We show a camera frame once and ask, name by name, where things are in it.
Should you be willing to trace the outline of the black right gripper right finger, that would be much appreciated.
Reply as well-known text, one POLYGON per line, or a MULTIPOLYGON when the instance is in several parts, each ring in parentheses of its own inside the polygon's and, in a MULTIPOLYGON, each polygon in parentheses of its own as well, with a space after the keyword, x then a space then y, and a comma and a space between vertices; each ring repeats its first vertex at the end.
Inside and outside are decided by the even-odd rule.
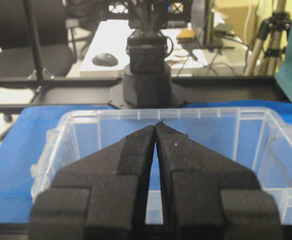
POLYGON ((281 240, 274 198, 249 168, 157 123, 164 223, 178 240, 281 240))

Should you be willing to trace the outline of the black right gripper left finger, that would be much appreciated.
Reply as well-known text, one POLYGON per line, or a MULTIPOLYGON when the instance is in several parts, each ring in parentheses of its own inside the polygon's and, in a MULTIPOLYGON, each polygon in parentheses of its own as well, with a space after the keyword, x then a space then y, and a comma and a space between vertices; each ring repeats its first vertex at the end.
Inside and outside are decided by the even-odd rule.
POLYGON ((29 220, 31 240, 130 240, 145 224, 154 128, 61 168, 39 194, 29 220))

